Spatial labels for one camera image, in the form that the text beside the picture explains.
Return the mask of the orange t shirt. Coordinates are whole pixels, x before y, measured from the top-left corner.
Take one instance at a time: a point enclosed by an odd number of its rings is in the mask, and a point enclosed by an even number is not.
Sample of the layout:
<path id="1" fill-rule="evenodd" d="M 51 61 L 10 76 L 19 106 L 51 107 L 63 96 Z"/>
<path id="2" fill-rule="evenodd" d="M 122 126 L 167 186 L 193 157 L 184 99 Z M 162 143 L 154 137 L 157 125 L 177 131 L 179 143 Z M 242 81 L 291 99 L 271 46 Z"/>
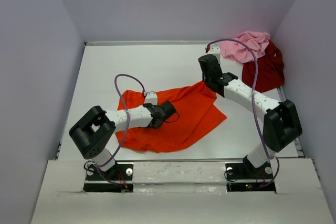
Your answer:
<path id="1" fill-rule="evenodd" d="M 129 129 L 123 147 L 138 152 L 176 152 L 184 150 L 213 129 L 227 116 L 215 105 L 215 92 L 200 81 L 192 86 L 157 92 L 158 104 L 170 101 L 177 113 L 159 129 Z"/>

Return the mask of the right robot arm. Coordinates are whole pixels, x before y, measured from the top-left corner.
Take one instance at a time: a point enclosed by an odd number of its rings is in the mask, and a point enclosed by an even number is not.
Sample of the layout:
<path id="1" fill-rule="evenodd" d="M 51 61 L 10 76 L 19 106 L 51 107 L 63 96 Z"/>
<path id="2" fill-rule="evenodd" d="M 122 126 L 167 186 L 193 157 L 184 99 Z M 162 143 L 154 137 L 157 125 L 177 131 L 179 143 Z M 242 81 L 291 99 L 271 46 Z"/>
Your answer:
<path id="1" fill-rule="evenodd" d="M 233 168 L 233 174 L 238 178 L 253 178 L 265 163 L 302 134 L 296 106 L 290 100 L 280 102 L 253 91 L 236 75 L 223 73 L 214 55 L 201 56 L 198 62 L 208 88 L 253 113 L 261 143 L 243 158 L 237 168 Z"/>

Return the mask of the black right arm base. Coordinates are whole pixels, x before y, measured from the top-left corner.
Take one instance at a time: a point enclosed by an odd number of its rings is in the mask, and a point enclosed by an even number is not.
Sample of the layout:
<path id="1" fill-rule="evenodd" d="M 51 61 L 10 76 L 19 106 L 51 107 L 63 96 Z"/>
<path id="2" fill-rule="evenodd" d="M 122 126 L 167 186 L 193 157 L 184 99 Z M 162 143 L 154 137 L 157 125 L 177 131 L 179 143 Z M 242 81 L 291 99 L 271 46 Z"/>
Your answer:
<path id="1" fill-rule="evenodd" d="M 271 164 L 265 163 L 256 173 L 248 174 L 242 169 L 243 163 L 226 163 L 224 177 L 227 192 L 276 192 L 275 183 L 267 185 L 273 178 Z"/>

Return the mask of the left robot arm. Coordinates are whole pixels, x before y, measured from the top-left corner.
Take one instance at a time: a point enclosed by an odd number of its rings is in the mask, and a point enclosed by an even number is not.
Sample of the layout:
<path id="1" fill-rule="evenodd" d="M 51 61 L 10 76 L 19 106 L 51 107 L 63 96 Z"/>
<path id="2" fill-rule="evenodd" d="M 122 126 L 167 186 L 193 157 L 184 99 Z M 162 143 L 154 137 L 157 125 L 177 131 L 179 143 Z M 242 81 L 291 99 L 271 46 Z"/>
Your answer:
<path id="1" fill-rule="evenodd" d="M 100 106 L 92 107 L 70 130 L 69 136 L 85 160 L 91 160 L 104 179 L 115 176 L 118 163 L 106 148 L 112 135 L 127 133 L 132 128 L 158 129 L 176 109 L 170 101 L 161 105 L 145 103 L 138 107 L 105 111 Z"/>

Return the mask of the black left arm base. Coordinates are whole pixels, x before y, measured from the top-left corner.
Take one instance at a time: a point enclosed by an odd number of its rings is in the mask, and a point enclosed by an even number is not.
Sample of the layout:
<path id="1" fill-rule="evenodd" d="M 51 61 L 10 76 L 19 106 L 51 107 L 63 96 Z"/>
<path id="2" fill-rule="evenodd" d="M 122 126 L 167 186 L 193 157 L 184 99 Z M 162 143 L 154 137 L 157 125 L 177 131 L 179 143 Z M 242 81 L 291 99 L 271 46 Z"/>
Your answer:
<path id="1" fill-rule="evenodd" d="M 88 193 L 132 193 L 134 164 L 119 162 L 110 170 L 98 171 L 92 161 L 85 162 L 83 190 Z"/>

